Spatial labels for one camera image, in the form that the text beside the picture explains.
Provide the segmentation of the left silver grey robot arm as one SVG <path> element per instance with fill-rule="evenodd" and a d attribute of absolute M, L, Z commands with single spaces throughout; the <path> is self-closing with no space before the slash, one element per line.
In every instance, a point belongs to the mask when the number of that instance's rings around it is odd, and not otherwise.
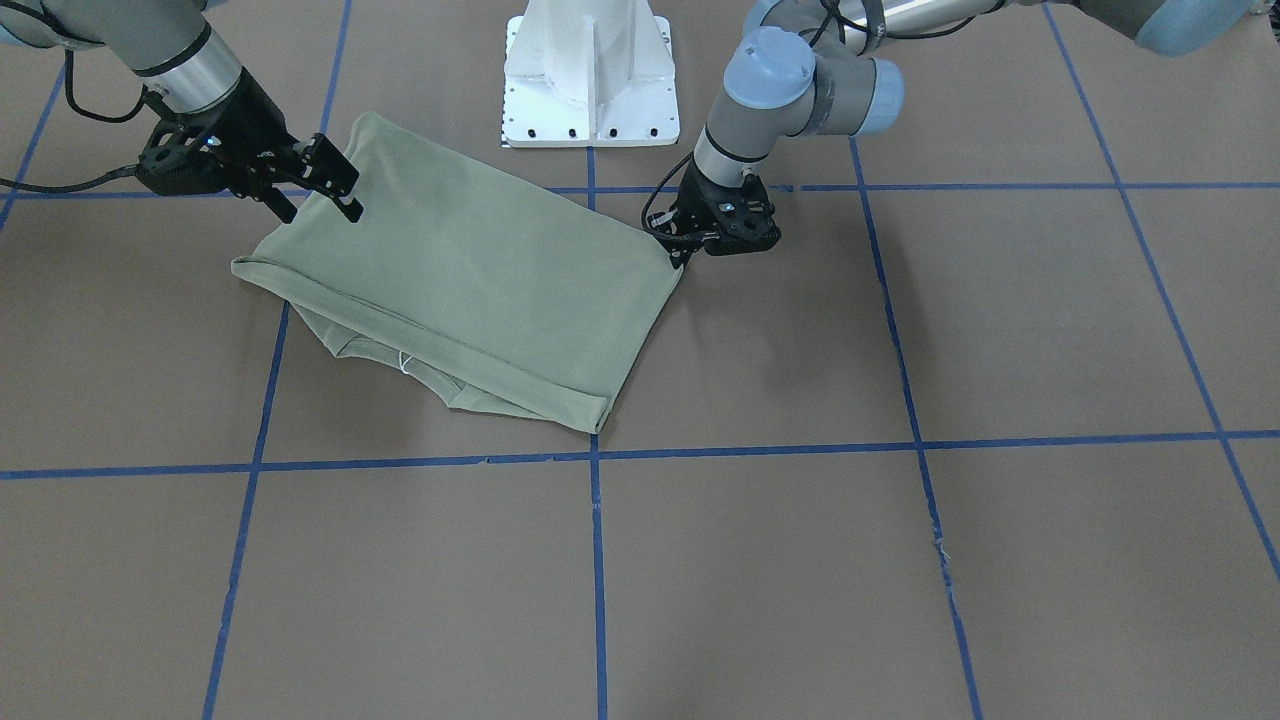
<path fill-rule="evenodd" d="M 1277 282 L 1277 46 L 1248 1 L 979 1 L 868 56 L 841 9 L 797 106 L 865 111 L 881 73 L 906 95 L 855 138 L 865 205 L 783 223 L 786 275 L 832 279 L 860 238 L 901 295 Z"/>

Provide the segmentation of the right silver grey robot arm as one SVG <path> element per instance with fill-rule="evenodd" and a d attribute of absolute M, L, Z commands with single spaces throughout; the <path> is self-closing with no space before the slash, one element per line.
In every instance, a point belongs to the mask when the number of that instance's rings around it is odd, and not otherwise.
<path fill-rule="evenodd" d="M 136 163 L 96 179 L 67 184 L 83 192 L 134 178 L 157 196 L 228 192 L 268 206 L 283 223 L 297 214 L 282 191 L 293 184 L 335 204 L 348 222 L 362 205 L 352 197 L 358 170 L 321 133 L 294 137 L 280 108 L 212 28 L 206 1 L 5 1 L 3 41 L 58 47 L 64 97 L 74 100 L 76 54 L 110 50 L 141 83 L 128 122 L 143 108 L 157 124 Z"/>

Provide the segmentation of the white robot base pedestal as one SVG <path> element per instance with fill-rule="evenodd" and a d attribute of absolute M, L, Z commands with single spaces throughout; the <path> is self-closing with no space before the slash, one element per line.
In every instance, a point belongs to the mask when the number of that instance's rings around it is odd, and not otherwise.
<path fill-rule="evenodd" d="M 648 1 L 530 1 L 504 32 L 500 141 L 509 149 L 678 141 L 669 20 Z"/>

